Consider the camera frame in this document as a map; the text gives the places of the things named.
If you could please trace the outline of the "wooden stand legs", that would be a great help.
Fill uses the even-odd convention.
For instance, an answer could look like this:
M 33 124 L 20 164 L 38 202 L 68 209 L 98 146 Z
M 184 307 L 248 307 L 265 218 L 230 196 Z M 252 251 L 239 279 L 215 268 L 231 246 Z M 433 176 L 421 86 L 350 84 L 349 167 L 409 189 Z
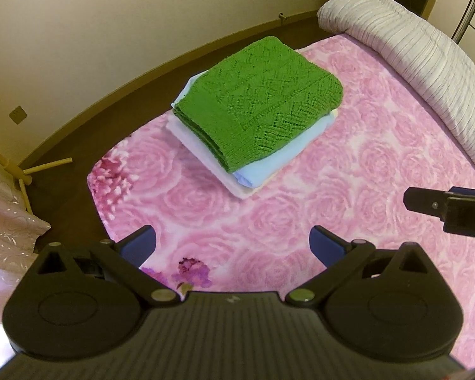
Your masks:
M 73 159 L 66 158 L 66 159 L 42 164 L 40 166 L 22 169 L 20 166 L 10 161 L 5 155 L 2 155 L 0 153 L 0 166 L 7 173 L 9 173 L 14 179 L 18 181 L 19 189 L 24 199 L 25 209 L 29 214 L 33 214 L 33 211 L 30 205 L 30 200 L 29 200 L 26 187 L 32 184 L 32 181 L 33 181 L 32 174 L 47 171 L 49 169 L 56 168 L 56 167 L 65 166 L 71 163 L 73 163 Z

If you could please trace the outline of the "pink floral bed blanket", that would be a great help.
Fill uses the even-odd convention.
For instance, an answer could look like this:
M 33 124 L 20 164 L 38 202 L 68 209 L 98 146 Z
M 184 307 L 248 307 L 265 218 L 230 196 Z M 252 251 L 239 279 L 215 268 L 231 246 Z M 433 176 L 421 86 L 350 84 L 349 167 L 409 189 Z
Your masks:
M 456 359 L 475 367 L 475 238 L 406 210 L 411 187 L 475 189 L 475 169 L 436 115 L 385 61 L 347 35 L 302 50 L 344 87 L 334 124 L 260 190 L 233 196 L 171 134 L 162 115 L 104 155 L 87 182 L 108 235 L 151 225 L 143 269 L 168 287 L 286 294 L 322 271 L 309 231 L 322 225 L 379 248 L 419 243 L 464 312 Z

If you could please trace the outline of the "grey ribbed duvet roll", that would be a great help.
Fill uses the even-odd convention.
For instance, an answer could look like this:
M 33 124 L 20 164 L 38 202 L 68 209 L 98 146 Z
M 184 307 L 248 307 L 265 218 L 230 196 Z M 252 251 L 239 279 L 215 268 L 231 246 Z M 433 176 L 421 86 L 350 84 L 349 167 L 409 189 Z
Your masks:
M 447 35 L 394 0 L 329 0 L 319 27 L 377 52 L 438 114 L 475 165 L 475 64 Z

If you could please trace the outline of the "pink embroidered curtain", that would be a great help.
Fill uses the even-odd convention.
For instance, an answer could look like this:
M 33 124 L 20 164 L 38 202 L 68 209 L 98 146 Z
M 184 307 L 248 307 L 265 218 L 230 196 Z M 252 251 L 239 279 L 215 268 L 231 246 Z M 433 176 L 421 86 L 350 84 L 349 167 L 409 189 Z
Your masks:
M 36 259 L 37 238 L 51 225 L 29 214 L 13 178 L 0 166 L 0 322 L 12 292 Z

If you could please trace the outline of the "green knitted vest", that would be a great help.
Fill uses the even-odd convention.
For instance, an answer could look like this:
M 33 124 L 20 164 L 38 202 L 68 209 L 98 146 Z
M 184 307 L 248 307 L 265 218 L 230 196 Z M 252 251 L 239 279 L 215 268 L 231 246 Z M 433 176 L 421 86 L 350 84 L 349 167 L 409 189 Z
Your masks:
M 282 149 L 342 98 L 336 76 L 269 36 L 197 78 L 174 114 L 234 173 Z

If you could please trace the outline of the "light blue folded garment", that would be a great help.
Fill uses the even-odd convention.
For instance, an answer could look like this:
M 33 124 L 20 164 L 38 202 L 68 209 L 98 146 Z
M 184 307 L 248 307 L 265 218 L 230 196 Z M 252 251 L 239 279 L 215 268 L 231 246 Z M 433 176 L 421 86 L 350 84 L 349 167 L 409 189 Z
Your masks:
M 211 157 L 225 179 L 255 189 L 334 122 L 337 77 L 306 70 L 207 70 L 173 102 L 175 129 Z

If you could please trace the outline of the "pale pink folded garment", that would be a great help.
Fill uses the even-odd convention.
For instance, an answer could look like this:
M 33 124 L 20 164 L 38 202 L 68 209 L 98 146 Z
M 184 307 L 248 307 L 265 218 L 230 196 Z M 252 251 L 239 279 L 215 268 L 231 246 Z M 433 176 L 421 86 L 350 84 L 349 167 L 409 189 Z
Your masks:
M 281 150 L 260 161 L 250 163 L 234 173 L 227 173 L 207 146 L 172 113 L 168 116 L 166 128 L 194 157 L 198 158 L 210 173 L 216 176 L 233 196 L 245 199 L 256 193 L 280 169 L 304 151 L 313 140 L 332 125 L 337 116 L 338 111 L 332 111 Z

